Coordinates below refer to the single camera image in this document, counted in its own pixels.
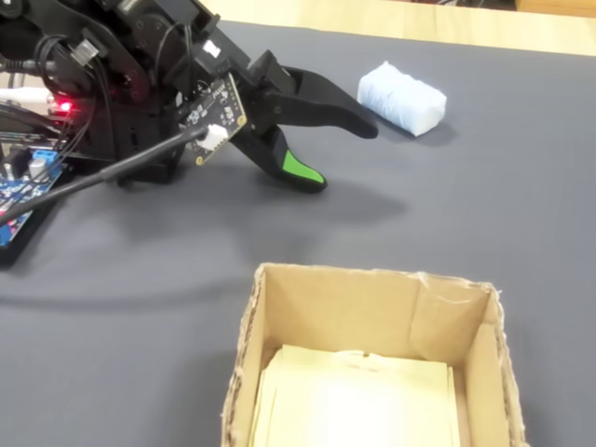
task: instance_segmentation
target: yellow paper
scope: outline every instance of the yellow paper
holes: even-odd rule
[[[253,447],[456,447],[444,363],[283,346],[263,371]]]

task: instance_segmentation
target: white label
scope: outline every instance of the white label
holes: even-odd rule
[[[206,52],[208,52],[211,56],[213,56],[215,59],[219,58],[220,53],[222,52],[222,49],[219,48],[219,47],[217,47],[210,40],[208,40],[207,42],[205,42],[205,45],[203,46],[203,49]]]

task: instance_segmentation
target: white connector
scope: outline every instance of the white connector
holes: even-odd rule
[[[196,143],[202,148],[208,151],[215,151],[222,144],[227,142],[229,134],[225,128],[218,126],[217,124],[209,124],[207,129],[209,131],[207,132],[207,137],[205,137],[205,140],[196,141]]]

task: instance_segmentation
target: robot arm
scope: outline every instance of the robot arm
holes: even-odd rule
[[[18,23],[30,41],[60,36],[68,42],[70,56],[56,54],[52,62],[58,83],[81,88],[88,79],[74,60],[83,66],[99,61],[115,113],[157,110],[160,128],[170,129],[161,140],[188,119],[205,86],[231,75],[247,117],[232,143],[269,175],[306,192],[321,191],[326,182],[296,158],[278,125],[336,126],[362,138],[377,135],[367,111],[328,79],[283,67],[269,51],[251,63],[217,28],[219,16],[194,0],[10,0],[0,3],[0,17],[0,35]],[[23,45],[18,59],[30,59],[31,46]],[[2,47],[0,52],[10,54]],[[179,92],[184,104],[176,108]],[[176,113],[164,112],[172,108]],[[164,120],[171,122],[164,126]],[[117,126],[118,116],[114,121]],[[117,161],[129,149],[115,140]]]

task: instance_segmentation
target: circuit board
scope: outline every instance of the circuit board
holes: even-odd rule
[[[34,151],[33,159],[44,158],[48,166],[52,166],[56,159],[54,151]],[[26,202],[37,196],[47,193],[62,176],[62,166],[53,166],[49,175],[42,182],[33,182],[28,174],[19,179],[8,180],[0,177],[0,215],[20,202]],[[18,219],[0,226],[0,250],[6,249],[18,237],[33,214],[28,212]]]
[[[196,156],[196,163],[202,166],[247,123],[232,74],[215,80],[208,88],[203,89],[186,118],[188,126],[195,126],[200,122],[210,124],[210,134],[204,141],[194,140],[188,143],[188,148]]]

